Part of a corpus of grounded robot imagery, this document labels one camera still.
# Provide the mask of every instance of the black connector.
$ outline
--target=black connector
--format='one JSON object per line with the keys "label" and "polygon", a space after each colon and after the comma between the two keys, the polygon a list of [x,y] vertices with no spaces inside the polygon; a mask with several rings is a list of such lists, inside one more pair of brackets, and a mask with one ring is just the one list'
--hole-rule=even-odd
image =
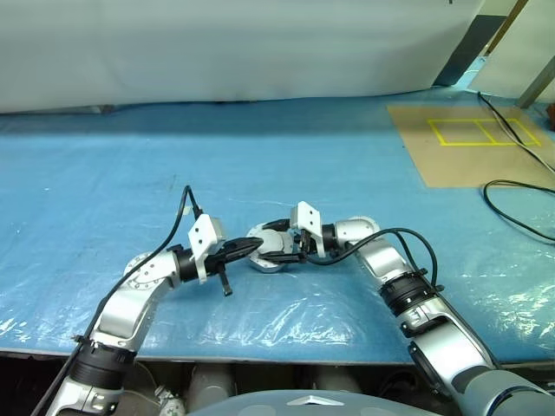
{"label": "black connector", "polygon": [[123,378],[133,366],[136,355],[134,351],[123,348],[85,342],[69,375],[84,385],[119,390],[123,386]]}
{"label": "black connector", "polygon": [[425,269],[405,273],[380,288],[380,296],[395,316],[411,305],[435,296],[435,289],[424,279]]}

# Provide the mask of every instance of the wrinkled plastic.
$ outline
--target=wrinkled plastic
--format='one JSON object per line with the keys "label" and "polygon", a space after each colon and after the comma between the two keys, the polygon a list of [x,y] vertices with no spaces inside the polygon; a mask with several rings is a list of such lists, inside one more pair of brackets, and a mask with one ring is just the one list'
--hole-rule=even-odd
{"label": "wrinkled plastic", "polygon": [[[476,189],[422,183],[385,103],[428,96],[0,118],[0,349],[69,352],[129,259],[166,236],[188,183],[229,237],[300,200],[324,223],[367,215],[419,231],[436,250],[446,298],[498,358],[553,358],[553,247],[500,220]],[[457,96],[451,102],[475,104]],[[514,189],[491,197],[552,231],[552,198]],[[187,245],[192,222],[184,218],[175,243]],[[218,278],[166,296],[140,355],[410,361],[408,340],[353,258],[275,275],[243,261],[227,274],[227,298]]]}

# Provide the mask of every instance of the black wire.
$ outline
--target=black wire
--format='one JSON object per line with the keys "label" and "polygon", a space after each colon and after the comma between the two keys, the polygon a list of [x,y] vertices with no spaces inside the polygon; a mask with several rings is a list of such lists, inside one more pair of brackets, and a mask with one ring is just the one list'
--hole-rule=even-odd
{"label": "black wire", "polygon": [[[385,234],[394,234],[394,235],[399,237],[399,233],[401,233],[401,232],[405,232],[407,234],[411,234],[411,235],[415,236],[416,238],[418,238],[424,244],[424,246],[428,250],[428,253],[429,253],[430,258],[432,260],[432,278],[430,279],[430,284],[432,285],[432,287],[435,287],[435,285],[437,283],[437,257],[435,256],[434,249],[432,248],[430,243],[426,240],[426,238],[424,238],[418,232],[410,230],[409,228],[386,228],[384,230],[380,230],[380,231],[375,232],[374,234],[372,234],[370,236],[367,236],[367,237],[363,238],[358,243],[352,245],[347,250],[343,251],[339,256],[331,258],[330,260],[319,260],[319,259],[314,258],[314,257],[306,256],[306,261],[309,262],[309,263],[317,264],[319,266],[330,266],[332,264],[341,262],[345,258],[347,258],[350,255],[352,255],[353,253],[355,253],[358,249],[363,247],[365,244],[368,244],[369,242],[376,240],[380,236],[383,236]],[[418,268],[415,267],[415,260],[413,259],[412,254],[410,254],[410,251],[408,250],[407,243],[405,242],[405,240],[402,237],[401,237],[400,241],[401,241],[401,244],[403,246],[403,249],[405,249],[405,251],[407,252],[407,257],[408,257],[409,262],[411,262],[411,265],[413,265],[413,268],[415,268],[415,270],[418,270]]]}
{"label": "black wire", "polygon": [[395,231],[393,232],[393,234],[395,234],[395,236],[399,239],[399,242],[401,243],[402,248],[405,250],[405,254],[407,255],[408,262],[412,266],[413,270],[417,271],[418,265],[416,265],[415,258],[413,257],[413,253],[410,252],[407,242],[405,241],[401,233]]}
{"label": "black wire", "polygon": [[[517,134],[517,132],[514,131],[514,129],[513,129],[513,128],[511,127],[511,125],[509,124],[509,122],[508,122],[508,121],[506,120],[506,118],[503,116],[503,114],[501,114],[501,113],[497,110],[497,108],[495,108],[495,107],[493,106],[493,104],[492,104],[491,102],[489,102],[489,101],[486,99],[486,97],[484,97],[484,95],[482,95],[482,93],[481,93],[480,91],[478,92],[478,98],[480,98],[482,101],[484,101],[484,102],[487,104],[487,106],[490,107],[491,110],[492,110],[494,113],[496,113],[496,114],[498,115],[498,117],[499,117],[499,119],[501,120],[501,122],[509,129],[509,131],[513,134],[514,138],[523,146],[522,148],[523,148],[524,150],[526,150],[526,152],[527,152],[530,156],[532,156],[533,158],[535,158],[538,162],[542,163],[542,161],[540,160],[540,158],[539,158],[536,154],[530,152],[530,151],[527,149],[527,147],[526,147],[526,145],[524,144],[524,142],[522,141],[522,139],[519,137],[519,135]],[[554,168],[553,166],[549,165],[547,162],[545,162],[545,163],[546,163],[551,169],[555,170],[555,168]]]}
{"label": "black wire", "polygon": [[183,211],[185,210],[185,202],[186,202],[186,199],[187,199],[187,195],[189,195],[189,198],[191,199],[195,219],[197,219],[198,216],[202,213],[202,210],[199,208],[199,206],[197,205],[197,202],[194,199],[193,191],[191,190],[191,186],[189,186],[189,185],[185,186],[185,188],[183,188],[183,192],[181,193],[180,207],[177,211],[177,216],[175,217],[173,227],[170,230],[169,234],[167,235],[166,239],[162,242],[162,244],[160,244],[158,246],[158,248],[156,250],[154,250],[147,257],[145,257],[143,260],[138,262],[129,272],[127,272],[114,285],[114,287],[112,287],[112,289],[108,292],[108,294],[101,299],[101,301],[98,304],[98,307],[96,308],[95,314],[93,315],[93,317],[92,317],[92,319],[91,319],[91,321],[90,321],[90,323],[87,327],[87,330],[85,331],[85,334],[83,335],[83,337],[81,337],[81,339],[78,341],[78,344],[75,347],[75,349],[73,350],[73,352],[69,355],[68,359],[64,362],[62,368],[60,369],[60,371],[58,372],[58,374],[56,375],[56,377],[54,378],[54,380],[50,384],[46,393],[44,393],[44,395],[41,397],[39,402],[36,404],[35,409],[33,410],[33,413],[31,414],[31,416],[38,416],[39,412],[44,408],[44,405],[50,399],[50,396],[54,393],[54,391],[58,388],[58,386],[62,382],[62,379],[66,376],[69,367],[71,366],[71,364],[73,364],[73,362],[75,361],[75,357],[77,356],[77,354],[81,350],[82,343],[84,341],[86,341],[90,337],[91,333],[93,332],[93,328],[95,327],[96,321],[98,321],[98,318],[100,317],[102,311],[104,310],[104,307],[106,306],[106,303],[108,302],[109,298],[115,293],[115,291],[130,276],[133,275],[133,273],[135,271],[137,271],[142,266],[144,266],[146,263],[148,263],[150,260],[152,260],[153,258],[158,256],[158,254],[160,254],[160,252],[167,247],[167,245],[170,243],[170,241],[172,241],[173,236],[175,236],[176,231],[180,227],[181,218],[183,217]]}
{"label": "black wire", "polygon": [[550,189],[550,188],[544,188],[543,186],[536,186],[536,185],[531,185],[531,184],[525,184],[524,182],[516,182],[514,180],[508,180],[508,179],[495,179],[492,180],[490,182],[488,182],[487,184],[484,185],[484,189],[483,189],[483,195],[484,195],[484,201],[486,202],[487,206],[489,206],[493,211],[495,211],[497,214],[499,214],[501,217],[507,219],[508,221],[511,221],[512,223],[524,228],[525,230],[530,231],[532,234],[535,234],[537,236],[540,236],[542,238],[545,238],[549,241],[555,241],[555,237],[552,236],[547,236],[546,234],[544,234],[543,232],[540,232],[534,228],[532,228],[530,225],[524,224],[523,222],[519,221],[516,218],[511,217],[510,215],[504,213],[502,210],[500,210],[497,206],[495,206],[492,202],[492,200],[489,198],[489,195],[487,194],[487,189],[491,186],[491,185],[505,185],[505,186],[520,186],[523,188],[530,188],[530,189],[536,189],[538,191],[543,191],[543,192],[549,192],[552,194],[555,194],[555,189]]}

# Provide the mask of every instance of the cardboard sheet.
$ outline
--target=cardboard sheet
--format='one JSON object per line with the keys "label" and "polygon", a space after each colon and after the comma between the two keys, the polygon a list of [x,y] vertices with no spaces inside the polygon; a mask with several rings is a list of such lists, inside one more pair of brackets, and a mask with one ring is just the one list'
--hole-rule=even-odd
{"label": "cardboard sheet", "polygon": [[[555,164],[551,139],[533,121],[518,108],[498,109],[527,146]],[[493,179],[555,185],[547,170],[509,139],[485,107],[388,110],[427,186],[480,186]]]}

